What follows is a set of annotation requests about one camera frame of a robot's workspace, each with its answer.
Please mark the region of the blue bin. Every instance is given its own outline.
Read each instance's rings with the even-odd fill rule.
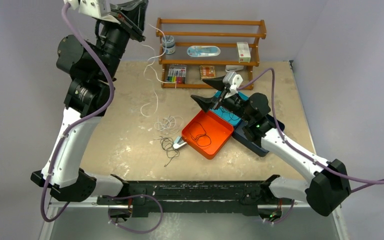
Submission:
[[[275,122],[274,118],[270,115],[267,115],[267,119],[272,123]],[[279,120],[277,121],[279,122],[280,129],[282,131],[285,130],[285,125],[281,121]],[[247,147],[249,150],[253,151],[258,156],[264,157],[269,153],[269,151],[262,147],[259,147],[257,144],[247,139],[247,137],[244,134],[244,130],[242,130],[242,128],[246,125],[247,125],[246,121],[242,121],[240,124],[238,124],[234,129],[232,137],[236,139],[238,142],[240,142],[241,144],[243,144],[245,147]]]
[[[222,92],[217,91],[215,93],[214,97],[218,97],[218,96],[220,96],[220,94],[222,94]],[[238,94],[243,100],[248,100],[247,95],[243,94],[242,92],[239,92]],[[240,117],[231,113],[230,111],[228,111],[224,107],[219,107],[217,110],[211,109],[211,111],[213,113],[217,114],[217,116],[222,118],[224,121],[228,122],[233,127],[236,127],[240,122],[242,122],[242,119]]]

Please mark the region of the box of markers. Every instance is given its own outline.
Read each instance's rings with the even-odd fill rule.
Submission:
[[[166,83],[184,84],[186,82],[186,65],[172,64],[168,68]]]

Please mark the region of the wooden rack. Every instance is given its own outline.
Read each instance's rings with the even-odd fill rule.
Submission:
[[[258,67],[260,64],[260,57],[258,51],[259,40],[266,38],[266,25],[264,20],[260,21],[248,21],[248,20],[201,20],[201,19],[161,19],[158,18],[156,27],[162,30],[163,24],[188,24],[188,25],[242,25],[242,26],[258,26],[257,33],[237,33],[237,32],[193,32],[193,31],[164,31],[164,34],[172,36],[202,36],[202,37],[242,37],[242,38],[254,38],[253,43],[248,43],[251,48],[251,61],[250,62],[238,62],[237,58],[237,44],[232,43],[217,43],[217,42],[176,42],[176,49],[178,47],[190,47],[190,46],[217,46],[221,49],[221,54],[217,57],[190,57],[186,54],[176,54],[178,51],[171,55],[164,54],[159,57],[159,64],[162,65],[162,80],[167,78],[168,67],[170,64],[183,64],[183,65],[243,65],[246,66],[248,80],[253,79],[253,67]],[[156,36],[159,37],[160,42],[163,34],[156,31]],[[159,54],[163,53],[163,47],[159,49]],[[161,83],[162,88],[174,88],[175,85],[171,83]],[[177,84],[177,88],[187,89],[209,89],[211,88],[207,84]],[[251,84],[244,89],[252,90],[254,85]]]

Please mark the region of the orange bin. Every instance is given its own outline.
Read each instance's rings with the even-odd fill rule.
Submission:
[[[232,135],[234,128],[214,112],[200,111],[181,131],[187,144],[206,159],[213,159]]]

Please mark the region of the wooden tabletop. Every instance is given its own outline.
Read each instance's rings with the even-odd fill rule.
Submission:
[[[279,174],[286,178],[303,179],[298,172],[273,153],[259,157],[232,137],[214,159],[208,160],[190,146],[179,152],[179,157],[169,161],[162,149],[160,136],[175,139],[185,125],[201,110],[190,95],[211,97],[214,89],[161,88],[154,72],[149,69],[143,76],[145,62],[121,62],[115,77],[115,97],[99,125],[96,127],[81,163],[81,168],[95,174],[116,174],[125,180],[172,180],[172,181],[234,181],[265,180]],[[154,64],[158,77],[161,66]],[[265,68],[273,67],[276,73],[275,107],[276,115],[286,128],[285,134],[314,151],[307,120],[301,104],[293,73],[288,62],[262,62],[254,68],[257,76]],[[197,69],[188,68],[186,81],[197,81]],[[217,76],[223,76],[223,70]],[[270,101],[270,72],[255,84],[254,90],[242,91],[245,95],[263,93]],[[158,110],[155,114],[156,96]],[[164,134],[154,128],[157,117],[181,116],[184,120],[179,132]]]

